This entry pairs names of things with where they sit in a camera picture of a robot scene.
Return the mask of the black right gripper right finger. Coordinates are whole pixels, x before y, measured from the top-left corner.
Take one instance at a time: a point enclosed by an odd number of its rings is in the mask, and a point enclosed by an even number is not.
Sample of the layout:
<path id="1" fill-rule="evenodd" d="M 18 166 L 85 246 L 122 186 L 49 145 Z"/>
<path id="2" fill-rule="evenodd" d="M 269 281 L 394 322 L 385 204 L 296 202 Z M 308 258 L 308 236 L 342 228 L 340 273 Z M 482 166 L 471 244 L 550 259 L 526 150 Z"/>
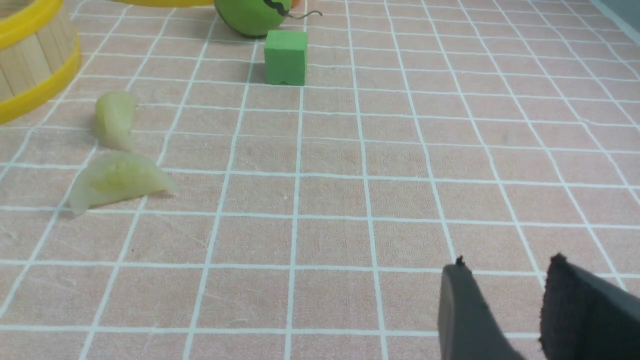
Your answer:
<path id="1" fill-rule="evenodd" d="M 558 253 L 547 269 L 540 333 L 548 360 L 637 360 L 640 299 Z"/>

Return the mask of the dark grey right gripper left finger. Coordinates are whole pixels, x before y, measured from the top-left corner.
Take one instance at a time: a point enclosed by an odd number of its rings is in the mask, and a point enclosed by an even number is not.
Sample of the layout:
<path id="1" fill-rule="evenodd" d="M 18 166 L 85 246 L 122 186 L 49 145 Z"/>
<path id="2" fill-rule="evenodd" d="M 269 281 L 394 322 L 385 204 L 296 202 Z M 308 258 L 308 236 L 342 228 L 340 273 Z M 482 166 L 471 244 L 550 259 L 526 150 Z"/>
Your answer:
<path id="1" fill-rule="evenodd" d="M 503 335 L 462 256 L 443 267 L 438 339 L 442 360 L 523 360 Z"/>

